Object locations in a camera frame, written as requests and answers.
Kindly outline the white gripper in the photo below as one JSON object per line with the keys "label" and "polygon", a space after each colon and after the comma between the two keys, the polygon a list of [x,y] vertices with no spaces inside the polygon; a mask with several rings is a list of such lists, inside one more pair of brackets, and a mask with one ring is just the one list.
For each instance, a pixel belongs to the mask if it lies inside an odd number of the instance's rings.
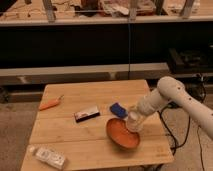
{"label": "white gripper", "polygon": [[130,111],[126,120],[126,128],[130,132],[140,132],[146,117],[136,111]]}

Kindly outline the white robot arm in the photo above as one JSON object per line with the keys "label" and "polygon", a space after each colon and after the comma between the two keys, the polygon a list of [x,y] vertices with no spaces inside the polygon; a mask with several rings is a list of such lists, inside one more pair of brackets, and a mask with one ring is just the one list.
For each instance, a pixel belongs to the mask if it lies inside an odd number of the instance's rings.
{"label": "white robot arm", "polygon": [[166,107],[170,102],[182,107],[213,140],[213,110],[189,95],[184,84],[170,76],[160,78],[157,87],[130,108],[126,120],[127,129],[131,132],[139,132],[142,123],[149,116]]}

